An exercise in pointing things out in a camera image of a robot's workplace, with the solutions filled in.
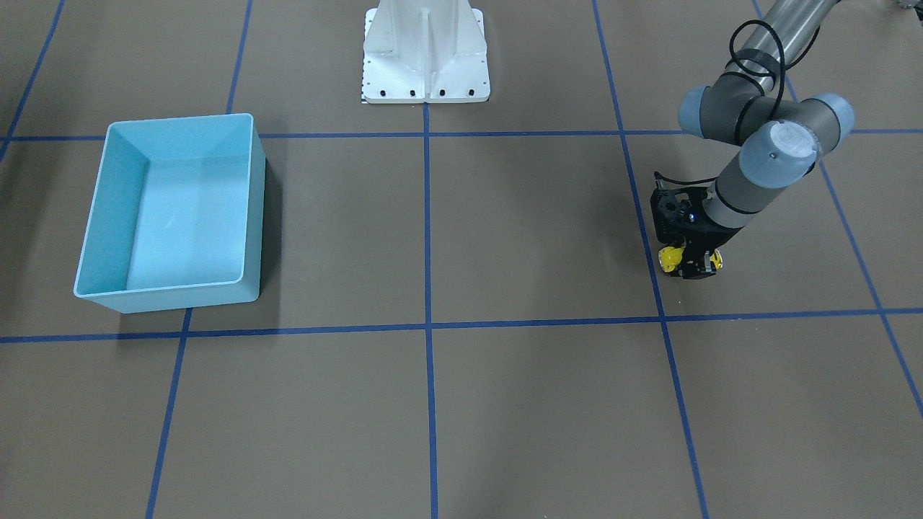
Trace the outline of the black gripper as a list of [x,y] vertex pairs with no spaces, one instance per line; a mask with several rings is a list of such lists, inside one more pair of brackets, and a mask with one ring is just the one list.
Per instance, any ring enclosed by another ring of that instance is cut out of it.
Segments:
[[695,259],[710,255],[713,250],[719,250],[719,247],[728,243],[740,230],[719,226],[702,211],[692,210],[680,210],[676,224],[678,224],[686,255]]

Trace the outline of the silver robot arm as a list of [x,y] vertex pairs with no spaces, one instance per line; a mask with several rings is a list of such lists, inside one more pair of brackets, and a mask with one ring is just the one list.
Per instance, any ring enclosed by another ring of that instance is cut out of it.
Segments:
[[688,203],[671,223],[678,236],[662,239],[681,251],[673,276],[715,275],[720,247],[852,132],[856,115],[845,98],[784,98],[789,70],[804,59],[833,8],[833,1],[776,2],[762,19],[733,32],[715,82],[682,99],[678,119],[685,133],[738,152],[706,187],[686,189]]

